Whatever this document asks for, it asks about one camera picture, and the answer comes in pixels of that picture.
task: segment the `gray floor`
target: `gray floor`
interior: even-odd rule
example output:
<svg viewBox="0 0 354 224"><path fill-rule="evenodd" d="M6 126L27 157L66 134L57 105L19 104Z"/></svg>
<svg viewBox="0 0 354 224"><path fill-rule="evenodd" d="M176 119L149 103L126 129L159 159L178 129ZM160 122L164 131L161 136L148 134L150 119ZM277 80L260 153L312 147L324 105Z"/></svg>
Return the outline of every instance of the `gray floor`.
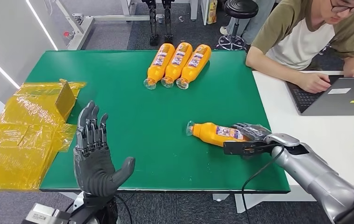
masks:
<svg viewBox="0 0 354 224"><path fill-rule="evenodd" d="M119 0L63 0L72 13L86 15L122 14ZM184 4L172 5L172 27L174 43L190 42L194 47L200 43L215 46L221 25L228 18L219 14L218 22L204 27L201 12L198 20L189 20L189 8ZM137 14L146 14L144 4L137 5ZM178 20L183 16L184 22ZM62 34L71 31L60 10L53 3L52 19ZM164 27L159 27L164 34ZM148 22L102 22L96 23L84 49L155 49L148 45ZM327 51L325 56L315 60L325 70L340 70L342 61ZM128 198L130 194L120 194ZM19 224L34 203L42 203L64 209L71 199L59 193L0 192L0 224ZM222 202L212 200L211 194L136 194L127 202L135 224L246 224L245 213L237 214L233 197ZM122 223L127 224L125 208L118 206ZM321 207L309 202L264 202L249 210L253 224L326 224L329 223Z"/></svg>

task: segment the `plastic bottle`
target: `plastic bottle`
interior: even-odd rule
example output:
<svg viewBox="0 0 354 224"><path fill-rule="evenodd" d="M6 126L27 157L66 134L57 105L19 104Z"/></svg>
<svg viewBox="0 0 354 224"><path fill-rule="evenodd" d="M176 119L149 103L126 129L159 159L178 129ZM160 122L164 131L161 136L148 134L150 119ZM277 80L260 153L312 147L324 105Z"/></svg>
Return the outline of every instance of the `plastic bottle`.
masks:
<svg viewBox="0 0 354 224"><path fill-rule="evenodd" d="M151 66L148 68L147 79L144 80L144 86L153 90L156 88L156 83L164 76L166 66L168 65L174 53L174 46L169 43L164 43L159 48Z"/></svg>
<svg viewBox="0 0 354 224"><path fill-rule="evenodd" d="M210 122L195 124L190 121L187 125L186 134L196 136L206 143L220 147L223 147L225 141L249 141L249 138L237 129L218 126Z"/></svg>
<svg viewBox="0 0 354 224"><path fill-rule="evenodd" d="M181 75L183 67L187 64L192 54L192 46L189 43L182 42L174 52L170 63L166 67L165 77L162 78L162 85L166 88L173 87L174 81Z"/></svg>
<svg viewBox="0 0 354 224"><path fill-rule="evenodd" d="M192 54L188 63L183 68L181 78L177 79L176 84L180 89L187 89L190 82L198 77L200 71L210 59L212 49L204 44L200 44Z"/></svg>

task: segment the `green tabletop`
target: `green tabletop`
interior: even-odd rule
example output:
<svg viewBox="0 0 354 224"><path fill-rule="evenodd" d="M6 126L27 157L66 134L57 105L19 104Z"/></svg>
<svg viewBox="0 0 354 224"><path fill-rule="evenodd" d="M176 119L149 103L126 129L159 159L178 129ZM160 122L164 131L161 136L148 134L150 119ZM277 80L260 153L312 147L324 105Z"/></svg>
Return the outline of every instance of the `green tabletop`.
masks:
<svg viewBox="0 0 354 224"><path fill-rule="evenodd" d="M189 120L230 126L236 122L261 124L268 120L241 51L212 52L210 62L189 89L158 84L147 90L143 80L156 51L48 51L27 82L85 81L68 123L76 124L89 100L107 112L108 144L119 168L127 156L136 158L124 190L182 190L212 192L240 190L242 184L271 157L250 160L225 155L222 148L185 135ZM47 191L74 191L73 143L58 153L41 186ZM253 179L246 189L286 193L284 171L276 164Z"/></svg>

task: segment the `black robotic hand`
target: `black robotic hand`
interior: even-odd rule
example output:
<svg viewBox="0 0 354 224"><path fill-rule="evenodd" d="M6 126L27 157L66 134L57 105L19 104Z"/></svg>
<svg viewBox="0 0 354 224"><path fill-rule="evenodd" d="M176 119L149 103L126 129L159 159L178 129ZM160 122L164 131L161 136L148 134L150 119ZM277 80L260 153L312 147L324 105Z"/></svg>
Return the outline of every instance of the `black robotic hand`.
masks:
<svg viewBox="0 0 354 224"><path fill-rule="evenodd" d="M250 138L250 140L263 141L264 138L271 134L270 130L262 125L252 125L248 123L236 123L232 128L238 129L243 135Z"/></svg>
<svg viewBox="0 0 354 224"><path fill-rule="evenodd" d="M90 101L78 117L77 145L74 148L74 172L79 188L88 194L112 196L133 173L135 158L127 157L115 171L107 145L105 113L97 124L99 107Z"/></svg>

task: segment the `laptop keyboard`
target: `laptop keyboard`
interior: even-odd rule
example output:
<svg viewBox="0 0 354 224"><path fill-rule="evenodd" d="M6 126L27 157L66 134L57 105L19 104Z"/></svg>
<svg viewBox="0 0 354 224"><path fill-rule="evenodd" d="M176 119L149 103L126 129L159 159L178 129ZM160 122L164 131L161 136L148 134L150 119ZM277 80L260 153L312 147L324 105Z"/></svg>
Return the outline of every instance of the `laptop keyboard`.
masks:
<svg viewBox="0 0 354 224"><path fill-rule="evenodd" d="M312 93L305 92L302 89L293 89L292 92L297 99L297 106L299 110L302 112L305 111L310 105L312 105L314 101L316 101L316 99L318 99L323 93L320 92L320 93L312 94Z"/></svg>
<svg viewBox="0 0 354 224"><path fill-rule="evenodd" d="M338 78L343 76L329 76L330 84L334 84ZM323 92L319 92L316 94L309 93L304 91L303 89L299 88L297 85L287 82L287 86L290 89L294 100L296 102L298 110L303 113L310 105L314 103L322 94Z"/></svg>

